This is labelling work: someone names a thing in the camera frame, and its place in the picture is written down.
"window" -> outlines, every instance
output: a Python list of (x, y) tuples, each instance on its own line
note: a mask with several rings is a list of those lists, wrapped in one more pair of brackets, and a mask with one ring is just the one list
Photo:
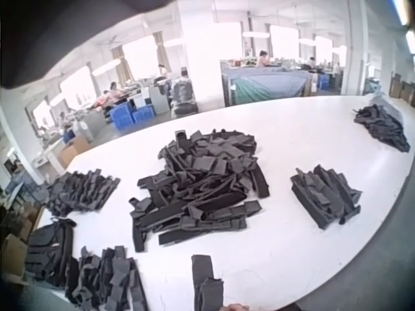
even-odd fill
[(221, 60), (241, 59), (243, 57), (243, 41), (241, 23), (216, 23), (214, 38)]
[(331, 63), (333, 61), (333, 40), (316, 36), (316, 62)]
[(273, 57), (289, 60), (300, 57), (298, 29), (271, 25), (270, 33)]
[(157, 45), (153, 36), (144, 37), (123, 45), (125, 59), (134, 80), (158, 75)]
[(345, 67), (346, 66), (346, 55), (348, 52), (348, 48), (345, 45), (341, 45), (338, 48), (338, 60), (340, 62), (340, 66), (341, 67)]
[(84, 66), (60, 84), (67, 105), (75, 110), (92, 104), (97, 98), (89, 68)]
[(38, 128), (44, 127), (47, 130), (55, 125), (51, 107), (46, 103), (45, 100), (33, 109), (33, 116)]

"woman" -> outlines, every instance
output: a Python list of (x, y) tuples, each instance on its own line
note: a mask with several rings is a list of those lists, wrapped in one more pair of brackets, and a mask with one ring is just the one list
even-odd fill
[(259, 52), (259, 58), (257, 60), (257, 67), (266, 67), (270, 65), (270, 59), (268, 53), (265, 51)]
[(160, 75), (161, 76), (165, 76), (166, 78), (167, 78), (167, 69), (166, 69), (166, 67), (164, 67), (164, 65), (162, 64), (162, 63), (159, 63), (158, 64), (158, 67), (159, 67), (159, 69), (160, 69)]
[(110, 93), (111, 93), (111, 96), (114, 99), (118, 99), (119, 97), (121, 97), (125, 94), (124, 91), (121, 91), (120, 89), (117, 89), (117, 82), (111, 82)]

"hand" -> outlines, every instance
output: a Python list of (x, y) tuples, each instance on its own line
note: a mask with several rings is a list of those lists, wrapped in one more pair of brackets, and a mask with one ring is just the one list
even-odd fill
[(249, 311), (249, 306), (243, 306), (240, 303), (235, 303), (229, 306), (223, 306), (219, 311)]

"curtain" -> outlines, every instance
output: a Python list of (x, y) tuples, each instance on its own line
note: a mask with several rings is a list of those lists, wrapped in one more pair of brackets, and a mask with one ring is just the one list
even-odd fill
[(157, 31), (153, 33), (154, 41), (157, 45), (157, 59), (158, 62), (166, 68), (167, 72), (171, 73), (169, 58), (167, 57), (166, 48), (164, 47), (163, 32)]
[(125, 59), (123, 46), (120, 45), (119, 47), (112, 49), (111, 52), (114, 60), (119, 58), (121, 61), (121, 63), (115, 69), (117, 70), (119, 84), (121, 87), (124, 87), (126, 81), (133, 81), (134, 79), (131, 74), (130, 66), (128, 66), (128, 62)]

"worker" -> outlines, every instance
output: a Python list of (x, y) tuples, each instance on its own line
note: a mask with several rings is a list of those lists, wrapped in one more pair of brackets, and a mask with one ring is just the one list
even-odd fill
[(310, 60), (307, 64), (311, 67), (311, 69), (314, 69), (316, 67), (316, 58), (310, 57)]
[(335, 75), (339, 75), (341, 73), (342, 69), (340, 67), (340, 63), (336, 63), (336, 65), (333, 68), (333, 73)]
[(265, 51), (259, 52), (259, 57), (257, 60), (257, 67), (266, 67), (270, 65), (270, 58), (268, 57), (268, 53)]
[(158, 64), (158, 67), (159, 67), (159, 69), (160, 69), (160, 75), (161, 76), (165, 76), (166, 78), (167, 78), (167, 69), (166, 69), (166, 67), (164, 67), (164, 65), (162, 64), (162, 63), (159, 63)]
[(110, 93), (114, 98), (120, 98), (121, 96), (125, 95), (123, 90), (117, 89), (117, 82), (111, 82)]

